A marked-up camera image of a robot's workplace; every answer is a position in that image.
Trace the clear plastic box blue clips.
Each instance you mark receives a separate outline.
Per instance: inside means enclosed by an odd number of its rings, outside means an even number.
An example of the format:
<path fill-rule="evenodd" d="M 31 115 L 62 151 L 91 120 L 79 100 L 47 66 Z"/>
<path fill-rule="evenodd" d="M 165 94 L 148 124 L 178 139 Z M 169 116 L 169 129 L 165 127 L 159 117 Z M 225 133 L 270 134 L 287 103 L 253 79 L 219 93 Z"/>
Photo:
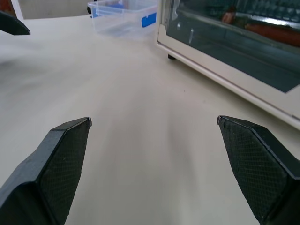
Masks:
<path fill-rule="evenodd" d="M 95 32 L 142 40 L 154 32 L 158 0 L 96 0 L 88 8 Z"/>

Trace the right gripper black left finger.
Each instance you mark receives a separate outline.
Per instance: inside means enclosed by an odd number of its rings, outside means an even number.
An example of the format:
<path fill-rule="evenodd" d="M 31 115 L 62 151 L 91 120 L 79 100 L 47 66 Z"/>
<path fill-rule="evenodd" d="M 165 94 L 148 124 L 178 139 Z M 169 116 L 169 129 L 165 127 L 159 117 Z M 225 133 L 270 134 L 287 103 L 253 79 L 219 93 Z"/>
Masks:
<path fill-rule="evenodd" d="M 64 225 L 82 174 L 90 117 L 52 128 L 0 187 L 0 225 Z"/>

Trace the white panel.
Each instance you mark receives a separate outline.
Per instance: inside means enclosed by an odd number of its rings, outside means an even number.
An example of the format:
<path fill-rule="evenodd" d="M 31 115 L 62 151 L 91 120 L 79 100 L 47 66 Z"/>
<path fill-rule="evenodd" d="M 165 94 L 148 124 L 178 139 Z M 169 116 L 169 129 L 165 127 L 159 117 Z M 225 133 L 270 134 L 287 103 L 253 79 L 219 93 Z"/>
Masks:
<path fill-rule="evenodd" d="M 11 0 L 11 3 L 12 3 L 12 6 L 14 8 L 16 17 L 19 20 L 23 20 L 23 14 L 22 14 L 22 11 L 21 11 L 21 7 L 20 7 L 20 4 L 19 4 L 19 1 L 18 0 Z"/>

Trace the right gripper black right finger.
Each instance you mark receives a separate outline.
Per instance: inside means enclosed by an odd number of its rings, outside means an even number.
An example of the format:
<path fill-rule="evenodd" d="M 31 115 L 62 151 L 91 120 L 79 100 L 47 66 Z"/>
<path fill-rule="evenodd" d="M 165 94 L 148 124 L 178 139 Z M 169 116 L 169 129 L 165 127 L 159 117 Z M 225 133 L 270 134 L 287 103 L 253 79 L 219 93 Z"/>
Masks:
<path fill-rule="evenodd" d="M 260 225 L 300 225 L 300 160 L 265 127 L 218 116 L 236 181 Z"/>

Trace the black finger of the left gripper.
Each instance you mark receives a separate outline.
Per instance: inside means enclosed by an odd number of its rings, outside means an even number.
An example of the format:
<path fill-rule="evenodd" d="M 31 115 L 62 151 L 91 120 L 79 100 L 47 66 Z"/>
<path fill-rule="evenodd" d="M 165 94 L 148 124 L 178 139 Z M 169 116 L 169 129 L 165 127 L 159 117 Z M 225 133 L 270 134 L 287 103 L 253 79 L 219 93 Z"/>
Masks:
<path fill-rule="evenodd" d="M 30 35 L 30 30 L 16 17 L 0 11 L 0 30 L 14 36 Z"/>

